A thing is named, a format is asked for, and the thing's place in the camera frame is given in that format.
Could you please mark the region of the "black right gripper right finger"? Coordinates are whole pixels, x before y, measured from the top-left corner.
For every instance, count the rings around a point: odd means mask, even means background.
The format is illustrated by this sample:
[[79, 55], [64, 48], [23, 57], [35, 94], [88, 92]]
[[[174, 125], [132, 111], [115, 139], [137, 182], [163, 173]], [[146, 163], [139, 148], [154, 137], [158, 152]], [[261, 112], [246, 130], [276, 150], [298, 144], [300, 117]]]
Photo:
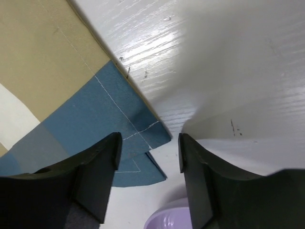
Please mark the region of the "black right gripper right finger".
[[180, 134], [179, 163], [195, 229], [302, 229], [305, 171], [261, 176], [214, 155]]

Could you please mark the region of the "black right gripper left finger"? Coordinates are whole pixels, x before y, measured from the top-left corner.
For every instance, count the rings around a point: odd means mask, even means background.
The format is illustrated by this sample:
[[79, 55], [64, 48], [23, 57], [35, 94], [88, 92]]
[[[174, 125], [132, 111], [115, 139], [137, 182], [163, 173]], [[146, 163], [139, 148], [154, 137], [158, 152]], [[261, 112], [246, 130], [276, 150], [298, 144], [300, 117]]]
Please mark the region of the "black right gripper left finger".
[[104, 223], [122, 135], [35, 173], [0, 178], [3, 229], [97, 229]]

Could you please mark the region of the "blue beige white placemat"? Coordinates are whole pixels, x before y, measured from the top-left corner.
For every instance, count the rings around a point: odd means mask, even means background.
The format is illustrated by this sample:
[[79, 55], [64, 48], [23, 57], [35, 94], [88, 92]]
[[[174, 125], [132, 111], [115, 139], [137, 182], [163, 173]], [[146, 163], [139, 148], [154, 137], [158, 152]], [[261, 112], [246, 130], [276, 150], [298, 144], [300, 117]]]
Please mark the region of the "blue beige white placemat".
[[122, 135], [115, 187], [162, 182], [171, 140], [66, 0], [0, 3], [0, 173], [33, 173]]

